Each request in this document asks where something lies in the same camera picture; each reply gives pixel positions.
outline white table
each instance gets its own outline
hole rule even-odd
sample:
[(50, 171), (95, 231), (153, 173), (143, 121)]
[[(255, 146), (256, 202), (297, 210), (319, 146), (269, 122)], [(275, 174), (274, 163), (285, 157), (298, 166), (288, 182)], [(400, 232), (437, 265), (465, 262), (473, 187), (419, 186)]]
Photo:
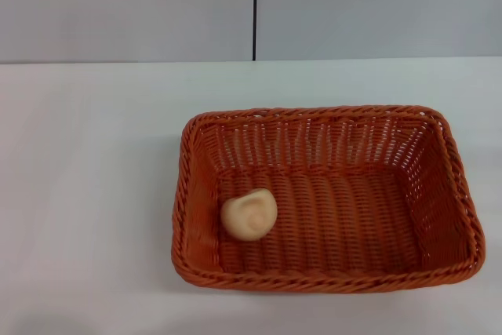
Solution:
[[(0, 333), (502, 333), (501, 99), (502, 58), (0, 66)], [(340, 104), (446, 116), (486, 233), (483, 269), (349, 296), (181, 280), (169, 248), (185, 122)]]

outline table surface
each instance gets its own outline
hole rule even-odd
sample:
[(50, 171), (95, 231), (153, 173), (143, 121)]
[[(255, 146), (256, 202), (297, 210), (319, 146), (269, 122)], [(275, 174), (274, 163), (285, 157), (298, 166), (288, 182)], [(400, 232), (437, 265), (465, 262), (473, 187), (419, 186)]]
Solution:
[[(502, 333), (501, 78), (502, 58), (0, 66), (0, 333)], [(170, 215), (187, 120), (341, 104), (446, 116), (486, 233), (483, 269), (366, 295), (179, 278)]]

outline rectangular basket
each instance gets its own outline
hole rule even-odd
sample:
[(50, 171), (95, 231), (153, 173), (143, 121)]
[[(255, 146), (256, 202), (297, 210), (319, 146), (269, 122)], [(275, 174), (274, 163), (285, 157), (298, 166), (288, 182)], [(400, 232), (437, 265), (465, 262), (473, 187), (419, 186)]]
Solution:
[[(223, 203), (267, 188), (278, 219), (240, 242)], [(172, 260), (197, 286), (364, 293), (455, 283), (485, 239), (449, 125), (416, 106), (253, 109), (183, 131)]]

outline gray wall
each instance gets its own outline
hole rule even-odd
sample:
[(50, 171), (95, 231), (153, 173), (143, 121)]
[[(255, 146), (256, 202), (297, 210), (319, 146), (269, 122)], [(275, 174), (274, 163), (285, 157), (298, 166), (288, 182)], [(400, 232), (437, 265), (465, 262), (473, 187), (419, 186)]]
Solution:
[[(0, 62), (251, 60), (253, 0), (0, 0)], [(502, 0), (258, 0), (257, 59), (502, 55)]]
[(261, 60), (502, 55), (502, 0), (259, 0)]
[(0, 0), (0, 61), (250, 60), (253, 0)]

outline orange wicker basket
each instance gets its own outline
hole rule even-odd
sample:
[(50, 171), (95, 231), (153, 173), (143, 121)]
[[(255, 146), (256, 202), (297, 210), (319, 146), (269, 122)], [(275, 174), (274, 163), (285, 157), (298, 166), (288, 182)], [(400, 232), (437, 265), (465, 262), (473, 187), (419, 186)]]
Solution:
[[(259, 241), (220, 226), (220, 207), (270, 190)], [(448, 123), (417, 106), (253, 109), (193, 118), (181, 141), (172, 259), (197, 286), (364, 293), (450, 284), (485, 239)]]

